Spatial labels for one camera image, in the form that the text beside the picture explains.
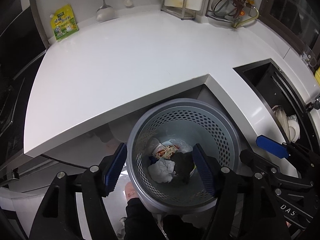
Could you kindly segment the dark grey rag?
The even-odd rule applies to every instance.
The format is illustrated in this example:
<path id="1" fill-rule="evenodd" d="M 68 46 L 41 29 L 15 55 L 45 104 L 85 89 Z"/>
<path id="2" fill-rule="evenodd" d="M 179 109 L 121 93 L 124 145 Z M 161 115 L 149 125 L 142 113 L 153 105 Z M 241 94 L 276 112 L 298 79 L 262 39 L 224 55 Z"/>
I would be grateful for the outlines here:
<path id="1" fill-rule="evenodd" d="M 189 184 L 190 174 L 195 168 L 192 152 L 176 152 L 171 156 L 171 161 L 175 162 L 175 176 L 185 185 Z"/>

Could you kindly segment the red white snack wrapper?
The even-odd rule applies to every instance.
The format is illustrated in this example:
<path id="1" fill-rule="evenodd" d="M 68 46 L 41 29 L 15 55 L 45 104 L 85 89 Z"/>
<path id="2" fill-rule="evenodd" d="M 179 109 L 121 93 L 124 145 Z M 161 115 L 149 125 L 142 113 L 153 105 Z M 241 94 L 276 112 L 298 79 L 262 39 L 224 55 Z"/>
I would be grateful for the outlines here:
<path id="1" fill-rule="evenodd" d="M 178 151 L 178 147 L 176 147 L 175 145 L 167 145 L 164 146 L 162 144 L 159 144 L 154 150 L 152 155 L 156 158 L 156 159 L 171 159 L 171 156 L 173 154 L 175 154 Z"/>

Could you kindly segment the white tissue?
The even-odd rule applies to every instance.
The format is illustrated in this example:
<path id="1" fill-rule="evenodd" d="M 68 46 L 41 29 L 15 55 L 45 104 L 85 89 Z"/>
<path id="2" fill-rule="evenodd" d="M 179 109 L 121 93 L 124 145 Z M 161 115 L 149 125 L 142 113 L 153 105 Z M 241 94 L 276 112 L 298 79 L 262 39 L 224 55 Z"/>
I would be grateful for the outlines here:
<path id="1" fill-rule="evenodd" d="M 173 179 L 175 162 L 161 158 L 148 167 L 151 179 L 157 183 L 170 183 Z"/>

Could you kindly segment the clear plastic bag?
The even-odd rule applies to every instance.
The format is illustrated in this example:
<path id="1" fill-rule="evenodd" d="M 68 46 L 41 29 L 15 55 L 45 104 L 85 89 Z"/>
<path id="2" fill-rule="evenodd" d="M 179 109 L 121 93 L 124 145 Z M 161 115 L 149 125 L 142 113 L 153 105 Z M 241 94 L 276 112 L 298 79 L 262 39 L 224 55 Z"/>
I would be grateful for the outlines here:
<path id="1" fill-rule="evenodd" d="M 178 149 L 178 152 L 188 153 L 193 150 L 193 148 L 183 140 L 170 139 L 169 142 L 171 145 L 175 146 Z"/>

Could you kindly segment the clear plastic cup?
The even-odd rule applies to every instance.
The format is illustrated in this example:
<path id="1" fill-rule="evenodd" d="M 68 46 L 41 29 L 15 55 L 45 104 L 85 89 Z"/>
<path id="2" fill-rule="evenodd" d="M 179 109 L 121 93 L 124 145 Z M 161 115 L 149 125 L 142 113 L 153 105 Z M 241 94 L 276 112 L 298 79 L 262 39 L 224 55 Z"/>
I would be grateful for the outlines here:
<path id="1" fill-rule="evenodd" d="M 159 146 L 160 142 L 157 138 L 150 138 L 146 144 L 146 148 L 145 148 L 145 153 L 146 155 L 149 156 L 153 156 L 156 159 L 158 159 L 158 157 L 156 156 L 157 154 L 157 147 Z"/>

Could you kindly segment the grey perforated trash bin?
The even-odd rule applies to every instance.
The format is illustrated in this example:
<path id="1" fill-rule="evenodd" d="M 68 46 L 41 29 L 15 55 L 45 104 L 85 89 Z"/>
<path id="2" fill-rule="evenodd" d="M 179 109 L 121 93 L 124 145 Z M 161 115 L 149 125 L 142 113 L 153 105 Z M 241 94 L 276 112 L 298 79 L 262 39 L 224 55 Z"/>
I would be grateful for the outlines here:
<path id="1" fill-rule="evenodd" d="M 240 139 L 220 107 L 195 99 L 175 99 L 146 112 L 127 142 L 127 168 L 145 207 L 153 213 L 195 213 L 212 208 L 193 161 L 193 147 L 236 171 Z"/>

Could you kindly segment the black kitchen sink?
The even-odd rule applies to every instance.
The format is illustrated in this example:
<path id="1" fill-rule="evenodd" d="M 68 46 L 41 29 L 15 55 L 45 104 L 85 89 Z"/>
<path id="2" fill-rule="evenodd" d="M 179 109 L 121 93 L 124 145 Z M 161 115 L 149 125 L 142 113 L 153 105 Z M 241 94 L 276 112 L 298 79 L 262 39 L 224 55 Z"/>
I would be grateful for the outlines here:
<path id="1" fill-rule="evenodd" d="M 282 106 L 287 115 L 296 115 L 300 127 L 298 143 L 319 154 L 319 135 L 311 117 L 311 103 L 304 103 L 293 83 L 272 59 L 236 67 L 234 70 L 272 113 Z"/>

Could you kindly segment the dishes in sink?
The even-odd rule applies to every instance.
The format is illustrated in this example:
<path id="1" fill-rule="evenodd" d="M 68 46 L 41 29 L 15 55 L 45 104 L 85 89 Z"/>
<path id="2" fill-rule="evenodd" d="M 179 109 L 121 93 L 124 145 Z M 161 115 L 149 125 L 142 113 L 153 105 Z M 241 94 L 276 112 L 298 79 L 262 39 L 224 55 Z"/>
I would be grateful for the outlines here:
<path id="1" fill-rule="evenodd" d="M 275 105 L 272 108 L 276 118 L 281 124 L 287 138 L 290 142 L 296 142 L 300 138 L 300 126 L 296 115 L 288 116 L 283 106 Z"/>

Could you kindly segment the steel cutting board rack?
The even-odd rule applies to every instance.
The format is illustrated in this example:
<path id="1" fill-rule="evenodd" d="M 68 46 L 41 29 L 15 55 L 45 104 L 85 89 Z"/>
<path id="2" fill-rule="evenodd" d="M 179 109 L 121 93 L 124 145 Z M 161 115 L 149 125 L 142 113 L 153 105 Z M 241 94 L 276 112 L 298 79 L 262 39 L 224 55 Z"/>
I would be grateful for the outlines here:
<path id="1" fill-rule="evenodd" d="M 183 0 L 181 7 L 171 7 L 165 5 L 165 0 L 161 0 L 160 11 L 166 12 L 169 15 L 175 16 L 182 21 L 191 20 L 196 18 L 196 11 L 186 8 L 187 0 Z"/>

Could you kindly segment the yellow green seasoning pouch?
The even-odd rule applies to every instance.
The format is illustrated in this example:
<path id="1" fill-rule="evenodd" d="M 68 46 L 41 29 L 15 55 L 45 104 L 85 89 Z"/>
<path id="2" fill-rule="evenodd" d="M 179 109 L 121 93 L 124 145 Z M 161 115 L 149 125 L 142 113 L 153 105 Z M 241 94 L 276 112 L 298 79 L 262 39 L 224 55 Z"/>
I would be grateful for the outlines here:
<path id="1" fill-rule="evenodd" d="M 75 21 L 72 7 L 67 4 L 50 16 L 50 26 L 57 42 L 76 33 L 79 29 Z"/>

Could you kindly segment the black stove cooktop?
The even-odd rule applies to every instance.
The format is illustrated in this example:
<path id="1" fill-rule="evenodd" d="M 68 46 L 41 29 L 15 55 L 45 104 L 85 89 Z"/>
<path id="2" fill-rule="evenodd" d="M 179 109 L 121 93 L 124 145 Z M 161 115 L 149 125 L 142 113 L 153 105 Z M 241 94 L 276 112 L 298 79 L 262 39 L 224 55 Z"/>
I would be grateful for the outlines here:
<path id="1" fill-rule="evenodd" d="M 45 53 L 27 8 L 1 33 L 1 163 L 23 149 L 29 96 Z"/>

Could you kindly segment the steel spatula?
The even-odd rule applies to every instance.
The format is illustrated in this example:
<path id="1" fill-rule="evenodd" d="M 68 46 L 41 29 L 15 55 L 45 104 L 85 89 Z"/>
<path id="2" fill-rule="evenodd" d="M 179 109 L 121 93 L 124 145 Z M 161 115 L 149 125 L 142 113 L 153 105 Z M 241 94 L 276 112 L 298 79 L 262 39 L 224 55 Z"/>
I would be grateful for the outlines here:
<path id="1" fill-rule="evenodd" d="M 110 5 L 106 4 L 105 0 L 103 5 L 96 12 L 96 21 L 97 22 L 106 22 L 115 18 L 115 10 Z"/>

